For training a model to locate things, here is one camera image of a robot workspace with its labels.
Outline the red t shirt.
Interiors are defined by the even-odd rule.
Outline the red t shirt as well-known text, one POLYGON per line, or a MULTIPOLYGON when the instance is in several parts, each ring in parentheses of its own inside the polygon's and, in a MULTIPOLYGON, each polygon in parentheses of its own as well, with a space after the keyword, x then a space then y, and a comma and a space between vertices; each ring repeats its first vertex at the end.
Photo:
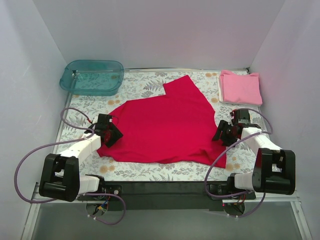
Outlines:
POLYGON ((123 134, 112 147, 97 150, 118 162, 170 164, 180 161, 226 167, 226 149, 212 141, 215 111, 185 75, 163 85, 164 95, 128 100, 111 112, 123 134))

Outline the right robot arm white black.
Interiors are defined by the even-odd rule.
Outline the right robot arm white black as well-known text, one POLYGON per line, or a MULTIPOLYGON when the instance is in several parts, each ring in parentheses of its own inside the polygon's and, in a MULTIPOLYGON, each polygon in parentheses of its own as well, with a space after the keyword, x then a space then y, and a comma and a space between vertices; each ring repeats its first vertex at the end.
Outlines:
POLYGON ((296 189, 296 155, 274 144, 261 126, 251 121, 250 108, 230 112, 231 122, 221 120, 213 141, 227 148, 245 143, 255 154, 251 173, 232 173, 226 181, 206 184, 214 198, 245 196, 252 192, 292 195, 296 189))

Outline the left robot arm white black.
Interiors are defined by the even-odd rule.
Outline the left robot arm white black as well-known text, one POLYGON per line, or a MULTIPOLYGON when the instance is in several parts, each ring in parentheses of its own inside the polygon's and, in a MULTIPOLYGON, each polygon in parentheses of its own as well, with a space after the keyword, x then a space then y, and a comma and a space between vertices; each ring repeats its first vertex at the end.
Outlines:
POLYGON ((42 197, 73 202, 80 195, 104 194, 106 184, 102 176, 80 175, 80 165, 101 147, 112 147, 123 134, 108 114, 99 114, 84 134, 83 140, 68 149, 50 153, 45 157, 39 195, 42 197))

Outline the folded white t shirt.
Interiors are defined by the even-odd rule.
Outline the folded white t shirt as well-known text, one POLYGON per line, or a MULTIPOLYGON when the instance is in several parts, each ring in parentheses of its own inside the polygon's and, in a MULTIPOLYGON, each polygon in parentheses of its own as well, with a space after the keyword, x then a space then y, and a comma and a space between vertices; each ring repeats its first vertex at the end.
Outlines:
POLYGON ((222 85, 221 85, 221 78, 220 77, 217 78, 217 88, 218 88, 219 101, 221 103, 224 103, 224 104, 230 104, 230 102, 227 102, 227 101, 224 100, 223 91, 222 91, 222 85))

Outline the folded pink t shirt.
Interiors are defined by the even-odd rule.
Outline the folded pink t shirt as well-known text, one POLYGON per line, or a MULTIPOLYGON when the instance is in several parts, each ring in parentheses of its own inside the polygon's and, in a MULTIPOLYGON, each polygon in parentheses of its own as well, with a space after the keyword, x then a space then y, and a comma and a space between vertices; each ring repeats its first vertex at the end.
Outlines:
POLYGON ((238 75, 228 70, 220 73, 223 98, 230 104, 261 106, 260 75, 250 73, 238 75))

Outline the floral patterned table mat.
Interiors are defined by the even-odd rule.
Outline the floral patterned table mat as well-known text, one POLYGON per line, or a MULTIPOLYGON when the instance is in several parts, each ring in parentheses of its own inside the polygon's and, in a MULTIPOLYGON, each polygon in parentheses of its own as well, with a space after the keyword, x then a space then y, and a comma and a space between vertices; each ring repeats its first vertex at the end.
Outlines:
MULTIPOLYGON (((205 95, 216 112, 215 122, 228 121, 230 111, 238 105, 220 102, 218 91, 219 70, 151 69, 125 70, 122 85, 113 96, 83 96, 69 94, 66 106, 78 109, 91 119, 99 113, 108 114, 128 100, 143 99, 163 95, 164 83, 169 83, 185 75, 190 76, 195 85, 205 95)), ((226 167, 214 167, 210 181, 224 181, 231 173, 250 173, 256 156, 245 143, 239 143, 226 154, 226 167)), ((80 173, 103 176, 107 181, 203 181, 209 166, 195 162, 133 163, 118 162, 110 157, 99 157, 92 153, 79 167, 80 173)))

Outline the teal transparent plastic bin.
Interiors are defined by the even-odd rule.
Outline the teal transparent plastic bin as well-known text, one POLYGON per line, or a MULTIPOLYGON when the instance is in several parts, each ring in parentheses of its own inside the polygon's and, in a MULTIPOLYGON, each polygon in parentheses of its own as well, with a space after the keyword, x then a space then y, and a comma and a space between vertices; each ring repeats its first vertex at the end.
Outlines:
POLYGON ((80 96, 113 96, 124 78, 123 65, 114 60, 75 60, 64 69, 60 87, 80 96))

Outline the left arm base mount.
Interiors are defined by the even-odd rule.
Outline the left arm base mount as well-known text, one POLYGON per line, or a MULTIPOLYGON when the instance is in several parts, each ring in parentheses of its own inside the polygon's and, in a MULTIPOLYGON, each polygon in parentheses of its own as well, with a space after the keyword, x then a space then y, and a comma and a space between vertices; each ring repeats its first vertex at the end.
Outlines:
MULTIPOLYGON (((101 185, 99 186, 98 190, 93 192, 94 194, 113 194, 117 196, 121 196, 122 194, 122 186, 118 184, 107 184, 107 185, 101 185)), ((111 196, 105 196, 105 195, 86 195, 82 194, 79 195, 76 200, 78 201, 106 201, 109 199, 114 199, 114 197, 111 196)))

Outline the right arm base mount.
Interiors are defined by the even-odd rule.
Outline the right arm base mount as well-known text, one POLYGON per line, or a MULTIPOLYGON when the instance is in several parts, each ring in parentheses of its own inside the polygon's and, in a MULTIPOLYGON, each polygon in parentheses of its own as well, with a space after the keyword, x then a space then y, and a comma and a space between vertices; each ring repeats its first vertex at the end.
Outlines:
POLYGON ((224 182, 214 182, 207 184, 208 191, 217 196, 224 196, 224 195, 231 195, 237 194, 235 196, 227 196, 227 197, 211 197, 213 200, 240 200, 242 201, 244 198, 245 200, 255 200, 256 194, 254 192, 249 192, 247 194, 239 195, 241 192, 245 192, 243 189, 237 189, 234 187, 227 186, 224 182))

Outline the aluminium frame rail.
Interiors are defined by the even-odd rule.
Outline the aluminium frame rail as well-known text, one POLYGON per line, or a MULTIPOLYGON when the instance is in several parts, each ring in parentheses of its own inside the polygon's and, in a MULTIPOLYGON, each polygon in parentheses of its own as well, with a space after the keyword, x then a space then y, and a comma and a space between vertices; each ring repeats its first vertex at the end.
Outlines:
MULTIPOLYGON (((51 197, 43 197, 43 196, 40 195, 39 187, 40 187, 40 184, 38 182, 36 182, 31 199, 33 201, 36 201, 36 202, 50 200, 51 197)), ((73 200, 72 202, 76 202, 76 201, 78 201, 78 198, 84 197, 84 196, 85 196, 85 193, 79 194, 79 195, 76 196, 75 200, 73 200)), ((71 202, 70 201, 61 200, 61 199, 56 199, 54 201, 51 201, 51 203, 71 203, 71 202)))

